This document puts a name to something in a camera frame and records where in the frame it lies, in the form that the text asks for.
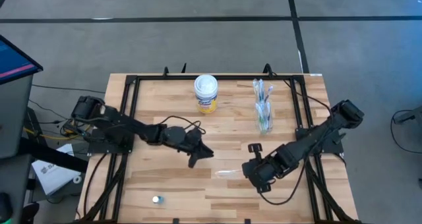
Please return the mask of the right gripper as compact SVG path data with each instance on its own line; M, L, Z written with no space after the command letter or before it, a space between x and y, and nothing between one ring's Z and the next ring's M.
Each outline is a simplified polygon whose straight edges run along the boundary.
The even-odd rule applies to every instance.
M255 158L242 164L243 175L249 179L259 194L271 191L271 185L282 178L282 162L278 152L261 156L262 144L249 144L248 150Z

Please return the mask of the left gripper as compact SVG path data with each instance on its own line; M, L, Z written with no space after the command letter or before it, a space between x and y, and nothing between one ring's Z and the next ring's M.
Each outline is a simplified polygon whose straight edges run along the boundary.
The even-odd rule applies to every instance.
M163 145L185 152L189 156L189 168L193 168L199 159L213 157L214 151L201 140L202 133L198 128L186 132L181 126L171 126L163 131Z

